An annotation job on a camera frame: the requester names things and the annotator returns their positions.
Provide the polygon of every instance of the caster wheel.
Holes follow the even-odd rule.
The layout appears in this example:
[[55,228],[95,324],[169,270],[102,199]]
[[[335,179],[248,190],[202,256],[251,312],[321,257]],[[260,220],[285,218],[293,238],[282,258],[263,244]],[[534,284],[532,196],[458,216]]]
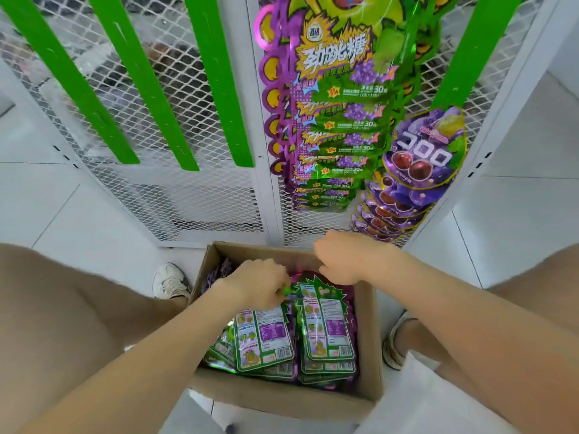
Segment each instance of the caster wheel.
[[225,434],[237,434],[237,426],[235,423],[230,423],[225,427]]

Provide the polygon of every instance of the leg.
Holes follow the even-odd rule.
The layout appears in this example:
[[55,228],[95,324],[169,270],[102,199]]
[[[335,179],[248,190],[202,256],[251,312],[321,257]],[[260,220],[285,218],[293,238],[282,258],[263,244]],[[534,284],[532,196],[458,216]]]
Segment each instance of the leg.
[[184,308],[0,244],[0,432],[13,433]]
[[[579,245],[547,257],[534,268],[489,289],[528,311],[579,335]],[[445,348],[418,320],[404,322],[394,346],[404,356],[415,350],[441,363],[437,372],[444,379],[485,403],[485,398],[460,370]]]

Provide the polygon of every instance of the forearm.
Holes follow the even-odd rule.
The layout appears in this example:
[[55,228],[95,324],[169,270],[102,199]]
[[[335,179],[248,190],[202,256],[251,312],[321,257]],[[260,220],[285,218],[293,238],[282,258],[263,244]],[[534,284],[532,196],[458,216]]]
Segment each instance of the forearm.
[[[376,261],[365,273],[368,282],[411,310],[494,408],[529,432],[545,432],[538,426],[544,421],[577,417],[576,335],[407,253],[383,250],[369,257]],[[380,265],[385,256],[388,265]],[[569,432],[579,428],[572,426]]]
[[240,308],[222,288],[207,291],[22,432],[157,433],[207,348]]

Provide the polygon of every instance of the white sneaker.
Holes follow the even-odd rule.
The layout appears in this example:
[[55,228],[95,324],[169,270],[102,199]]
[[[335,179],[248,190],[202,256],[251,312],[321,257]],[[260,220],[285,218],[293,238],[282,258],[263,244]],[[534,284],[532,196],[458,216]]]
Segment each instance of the white sneaker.
[[396,333],[398,332],[398,328],[409,320],[416,320],[416,317],[410,313],[410,311],[405,311],[396,324],[390,330],[390,333],[382,343],[382,358],[388,367],[394,370],[402,370],[402,366],[404,365],[404,361],[406,360],[397,350],[394,345],[394,340],[396,338]]
[[153,295],[156,299],[173,299],[175,297],[191,297],[191,287],[187,277],[177,265],[164,263],[153,276]]

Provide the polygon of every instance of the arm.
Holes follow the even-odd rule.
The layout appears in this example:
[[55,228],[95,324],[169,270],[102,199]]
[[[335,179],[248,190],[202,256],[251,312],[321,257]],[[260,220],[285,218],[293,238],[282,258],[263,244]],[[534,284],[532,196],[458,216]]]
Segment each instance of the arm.
[[579,432],[579,337],[361,234],[330,231],[315,252],[334,283],[366,280],[411,310],[521,431]]
[[271,259],[243,262],[21,433],[157,433],[227,323],[243,309],[279,306],[278,289],[289,281]]

